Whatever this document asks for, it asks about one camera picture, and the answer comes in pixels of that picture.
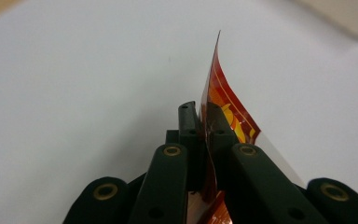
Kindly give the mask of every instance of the white surface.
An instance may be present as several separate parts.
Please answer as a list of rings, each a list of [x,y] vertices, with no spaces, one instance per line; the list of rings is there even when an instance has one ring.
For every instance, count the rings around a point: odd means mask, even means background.
[[[228,83],[308,182],[358,191],[358,42],[290,1],[25,1],[0,16],[0,223],[61,223],[92,180],[147,169]]]

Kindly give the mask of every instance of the white background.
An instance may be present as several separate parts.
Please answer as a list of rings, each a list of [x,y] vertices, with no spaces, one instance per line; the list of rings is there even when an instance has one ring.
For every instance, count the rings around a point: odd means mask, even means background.
[[[358,191],[358,41],[292,1],[25,1],[0,15],[0,223],[61,223],[89,182],[143,173],[228,83],[307,183]]]

